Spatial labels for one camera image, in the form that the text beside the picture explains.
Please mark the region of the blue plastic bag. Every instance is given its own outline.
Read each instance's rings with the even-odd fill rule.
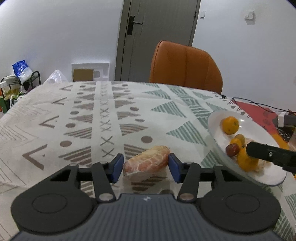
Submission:
[[[22,84],[31,77],[33,71],[27,65],[25,60],[18,61],[12,65],[15,76],[20,79]]]

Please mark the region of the bread roll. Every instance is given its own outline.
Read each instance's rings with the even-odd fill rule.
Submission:
[[[123,164],[123,175],[145,180],[167,166],[169,154],[166,146],[154,146],[127,160]]]

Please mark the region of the red date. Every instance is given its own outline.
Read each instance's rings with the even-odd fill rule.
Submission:
[[[239,153],[239,146],[236,143],[230,144],[226,147],[225,151],[226,151],[227,156],[233,157],[237,153]]]

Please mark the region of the peeled fruit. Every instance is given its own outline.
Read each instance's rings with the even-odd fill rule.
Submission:
[[[237,134],[234,138],[240,139],[240,141],[242,142],[242,145],[244,146],[246,143],[246,138],[244,137],[243,134]]]
[[[240,148],[236,143],[228,145],[225,149],[226,154],[229,157],[235,156],[237,153],[239,153],[239,150]]]
[[[246,148],[242,148],[237,155],[237,163],[245,172],[254,171],[259,159],[248,156]]]
[[[230,144],[237,144],[239,146],[239,149],[242,149],[242,142],[240,139],[238,138],[233,138],[231,141],[230,141]]]
[[[233,116],[225,118],[224,120],[222,120],[222,130],[227,135],[237,133],[237,131],[239,130],[239,121]]]

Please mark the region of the red cloth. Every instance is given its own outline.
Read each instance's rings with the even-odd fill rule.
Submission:
[[[261,107],[249,103],[238,102],[237,105],[241,107],[251,118],[260,126],[262,126],[269,134],[278,133],[272,120],[277,118],[276,113],[270,113]]]

